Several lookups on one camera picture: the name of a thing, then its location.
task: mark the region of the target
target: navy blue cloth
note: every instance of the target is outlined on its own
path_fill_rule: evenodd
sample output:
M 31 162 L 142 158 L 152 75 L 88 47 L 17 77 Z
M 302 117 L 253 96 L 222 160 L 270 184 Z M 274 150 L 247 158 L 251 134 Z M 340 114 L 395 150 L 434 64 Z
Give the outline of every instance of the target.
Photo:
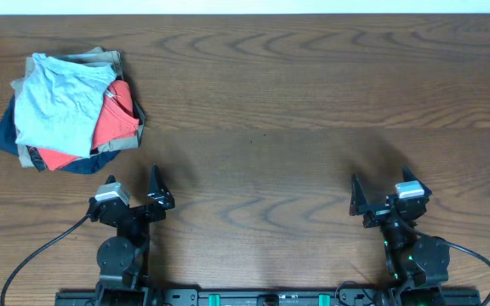
M 16 146 L 16 127 L 14 126 L 14 96 L 9 101 L 9 107 L 3 113 L 0 121 L 0 150 L 18 156 L 18 147 Z M 74 161 L 69 165 L 61 168 L 63 171 L 77 174 L 93 174 L 103 168 L 107 162 L 112 161 L 120 153 L 120 150 L 102 152 L 96 156 Z

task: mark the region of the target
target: wood grain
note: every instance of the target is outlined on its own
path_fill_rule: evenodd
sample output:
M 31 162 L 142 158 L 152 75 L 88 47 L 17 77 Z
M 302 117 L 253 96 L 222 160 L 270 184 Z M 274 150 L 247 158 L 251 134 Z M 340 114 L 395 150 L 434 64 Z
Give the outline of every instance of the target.
M 152 163 L 177 201 L 152 229 L 162 284 L 380 284 L 380 233 L 348 215 L 350 175 L 379 196 L 403 164 L 434 191 L 419 228 L 490 258 L 490 15 L 0 17 L 0 117 L 27 55 L 94 46 L 123 51 L 143 144 L 93 176 L 22 169 L 0 151 L 0 290 L 108 174 L 145 203 Z M 93 287 L 112 235 L 85 224 L 48 249 L 9 305 Z M 449 285 L 485 297 L 488 268 L 451 255 Z

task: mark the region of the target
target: pile of clothes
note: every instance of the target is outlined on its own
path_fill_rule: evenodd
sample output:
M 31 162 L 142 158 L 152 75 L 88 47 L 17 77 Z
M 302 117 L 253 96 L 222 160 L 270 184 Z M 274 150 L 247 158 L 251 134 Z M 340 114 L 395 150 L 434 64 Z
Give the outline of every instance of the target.
M 26 59 L 11 82 L 14 96 L 0 121 L 0 150 L 22 167 L 95 173 L 120 150 L 138 148 L 145 114 L 124 81 L 120 53 Z

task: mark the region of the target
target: pink fabric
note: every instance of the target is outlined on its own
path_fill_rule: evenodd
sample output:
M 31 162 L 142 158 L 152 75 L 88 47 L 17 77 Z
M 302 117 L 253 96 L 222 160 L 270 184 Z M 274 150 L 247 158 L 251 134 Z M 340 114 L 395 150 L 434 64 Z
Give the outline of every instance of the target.
M 105 93 L 100 118 L 92 137 L 92 149 L 113 139 L 132 137 L 137 133 L 140 121 L 134 118 L 134 104 L 125 81 L 115 81 L 107 89 L 112 97 Z M 48 169 L 65 167 L 77 159 L 55 150 L 37 148 Z

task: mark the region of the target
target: white background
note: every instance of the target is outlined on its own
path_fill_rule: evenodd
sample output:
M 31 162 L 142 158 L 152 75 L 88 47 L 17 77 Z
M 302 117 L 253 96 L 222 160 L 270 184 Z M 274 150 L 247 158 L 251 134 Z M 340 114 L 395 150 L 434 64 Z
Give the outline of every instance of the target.
M 0 0 L 0 14 L 490 13 L 490 0 Z

